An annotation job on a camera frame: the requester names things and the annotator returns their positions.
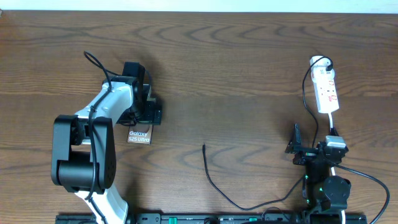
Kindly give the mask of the white power strip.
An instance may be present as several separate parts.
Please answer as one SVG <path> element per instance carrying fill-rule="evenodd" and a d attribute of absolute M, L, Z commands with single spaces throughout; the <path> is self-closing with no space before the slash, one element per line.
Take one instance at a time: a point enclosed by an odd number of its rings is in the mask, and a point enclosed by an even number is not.
<path fill-rule="evenodd" d="M 325 68 L 314 68 L 312 73 L 312 82 L 315 90 L 315 98 L 319 113 L 332 113 L 340 108 L 336 86 L 335 71 L 326 71 Z"/>

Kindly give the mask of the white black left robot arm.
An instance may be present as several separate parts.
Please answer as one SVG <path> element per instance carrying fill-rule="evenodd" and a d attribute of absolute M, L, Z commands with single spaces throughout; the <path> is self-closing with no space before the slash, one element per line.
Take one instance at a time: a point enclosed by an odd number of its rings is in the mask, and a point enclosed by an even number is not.
<path fill-rule="evenodd" d="M 144 82 L 146 69 L 125 62 L 120 75 L 108 75 L 101 91 L 82 110 L 59 115 L 53 124 L 51 178 L 82 198 L 95 223 L 133 223 L 134 215 L 115 184 L 116 124 L 159 125 L 162 108 Z"/>

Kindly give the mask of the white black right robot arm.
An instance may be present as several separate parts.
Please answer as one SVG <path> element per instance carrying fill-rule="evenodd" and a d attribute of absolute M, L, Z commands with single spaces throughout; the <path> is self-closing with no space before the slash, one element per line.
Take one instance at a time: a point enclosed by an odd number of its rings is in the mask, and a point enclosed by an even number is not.
<path fill-rule="evenodd" d="M 308 207 L 297 215 L 297 221 L 346 223 L 351 182 L 336 175 L 334 166 L 342 162 L 348 148 L 336 129 L 332 128 L 316 147 L 304 147 L 295 124 L 285 152 L 294 155 L 293 164 L 305 167 L 302 193 Z"/>

